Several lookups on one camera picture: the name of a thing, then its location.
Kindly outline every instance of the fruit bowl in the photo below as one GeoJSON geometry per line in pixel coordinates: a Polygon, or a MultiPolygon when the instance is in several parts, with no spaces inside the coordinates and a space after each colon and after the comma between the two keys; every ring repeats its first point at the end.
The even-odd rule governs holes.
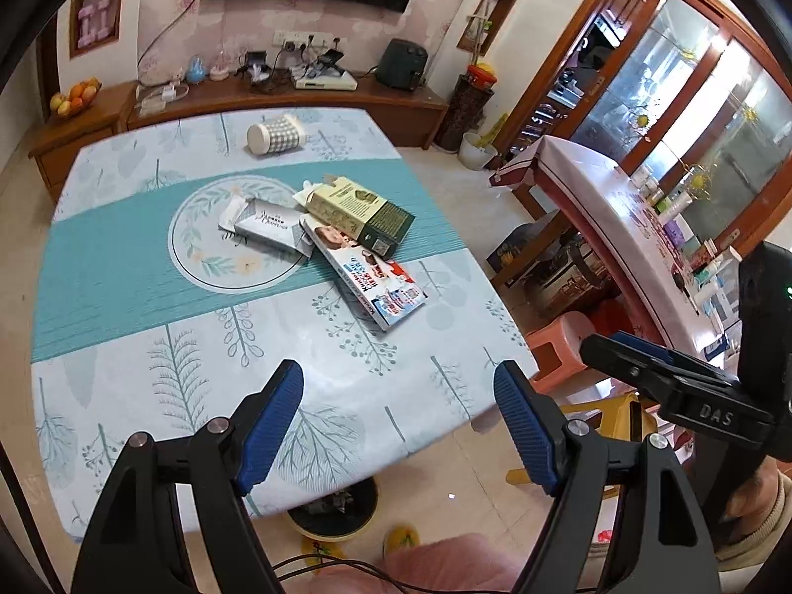
{"type": "Polygon", "coordinates": [[[96,78],[82,81],[74,85],[68,94],[56,93],[50,100],[50,110],[53,118],[60,121],[74,118],[88,109],[96,100],[101,89],[101,82],[96,78]]]}

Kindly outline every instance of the floral wallpaper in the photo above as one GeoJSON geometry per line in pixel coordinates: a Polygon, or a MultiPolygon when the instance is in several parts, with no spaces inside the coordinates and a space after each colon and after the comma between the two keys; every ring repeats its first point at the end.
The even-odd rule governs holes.
{"type": "MultiPolygon", "coordinates": [[[[149,43],[191,0],[141,0],[138,51],[149,43]]],[[[140,63],[144,83],[167,80],[189,58],[201,55],[211,66],[222,48],[236,63],[248,49],[272,52],[277,30],[319,31],[346,38],[347,69],[376,65],[393,38],[412,40],[432,57],[462,0],[410,0],[404,13],[334,0],[197,0],[176,25],[157,41],[140,63]]]]}

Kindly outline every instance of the qr code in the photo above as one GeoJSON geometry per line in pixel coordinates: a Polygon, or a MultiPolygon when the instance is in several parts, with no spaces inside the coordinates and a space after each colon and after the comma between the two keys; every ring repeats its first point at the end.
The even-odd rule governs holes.
{"type": "Polygon", "coordinates": [[[382,239],[377,239],[371,249],[380,256],[385,256],[385,253],[388,251],[388,243],[384,242],[382,239]]]}

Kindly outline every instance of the pink stool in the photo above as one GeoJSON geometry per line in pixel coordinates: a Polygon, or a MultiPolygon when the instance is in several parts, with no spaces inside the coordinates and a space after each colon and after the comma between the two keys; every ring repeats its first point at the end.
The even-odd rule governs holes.
{"type": "MultiPolygon", "coordinates": [[[[540,372],[531,380],[534,390],[545,395],[557,394],[562,384],[568,383],[581,371],[586,371],[589,367],[581,359],[581,341],[594,333],[596,330],[588,317],[583,313],[571,312],[557,317],[549,326],[526,335],[528,348],[540,367],[540,372]],[[547,348],[540,350],[545,345],[552,346],[557,365],[547,348]]],[[[574,388],[574,391],[570,387],[569,391],[564,392],[571,395],[580,390],[579,387],[574,388]]]]}

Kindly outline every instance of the floor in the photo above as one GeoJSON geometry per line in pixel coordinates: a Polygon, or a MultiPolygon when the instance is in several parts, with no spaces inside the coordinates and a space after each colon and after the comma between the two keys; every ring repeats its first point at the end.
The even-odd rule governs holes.
{"type": "MultiPolygon", "coordinates": [[[[531,218],[510,193],[486,188],[485,172],[470,172],[455,156],[400,150],[418,178],[488,273],[486,256],[511,230],[531,218]]],[[[37,276],[49,231],[52,203],[23,144],[0,172],[0,440],[22,483],[41,535],[64,583],[70,583],[78,546],[63,531],[41,468],[30,395],[30,333],[37,276]]],[[[504,298],[524,332],[536,315],[519,297],[504,298]]],[[[423,542],[480,532],[496,547],[524,557],[533,547],[550,499],[536,486],[506,484],[506,471],[520,466],[501,422],[484,435],[469,426],[377,476],[378,511],[367,528],[347,542],[347,556],[379,557],[385,532],[401,522],[416,524],[423,542]]],[[[613,501],[603,507],[601,527],[612,520],[613,501]]],[[[21,524],[5,488],[0,515],[27,556],[21,524]]],[[[283,516],[257,520],[256,532],[273,563],[300,552],[298,533],[283,516]]],[[[217,590],[201,538],[188,537],[199,590],[217,590]]],[[[296,583],[290,590],[304,588],[296,583]]]]}

